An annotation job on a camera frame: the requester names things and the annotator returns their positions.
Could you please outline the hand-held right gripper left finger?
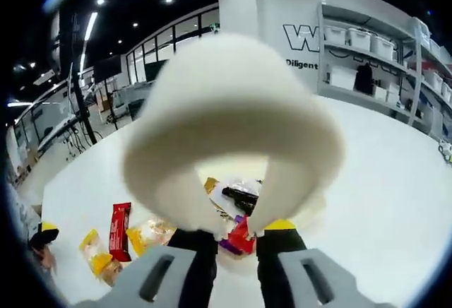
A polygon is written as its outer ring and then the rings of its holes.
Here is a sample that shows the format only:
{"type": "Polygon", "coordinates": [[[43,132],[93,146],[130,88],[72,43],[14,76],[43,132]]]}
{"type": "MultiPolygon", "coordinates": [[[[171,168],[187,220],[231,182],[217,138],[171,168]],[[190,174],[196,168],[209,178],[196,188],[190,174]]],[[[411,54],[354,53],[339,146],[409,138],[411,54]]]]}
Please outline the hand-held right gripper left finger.
{"type": "Polygon", "coordinates": [[[202,230],[178,229],[168,245],[150,248],[127,266],[98,300],[76,307],[207,307],[217,273],[218,243],[202,230]]]}

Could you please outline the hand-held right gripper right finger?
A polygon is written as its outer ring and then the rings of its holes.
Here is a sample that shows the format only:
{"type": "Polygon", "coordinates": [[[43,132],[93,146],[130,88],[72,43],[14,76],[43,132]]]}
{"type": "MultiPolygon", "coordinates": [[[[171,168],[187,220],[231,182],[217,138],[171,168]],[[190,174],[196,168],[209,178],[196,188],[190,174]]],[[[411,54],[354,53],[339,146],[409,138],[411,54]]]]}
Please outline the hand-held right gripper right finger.
{"type": "Polygon", "coordinates": [[[266,307],[376,307],[355,277],[295,229],[266,230],[256,240],[258,279],[266,307]]]}

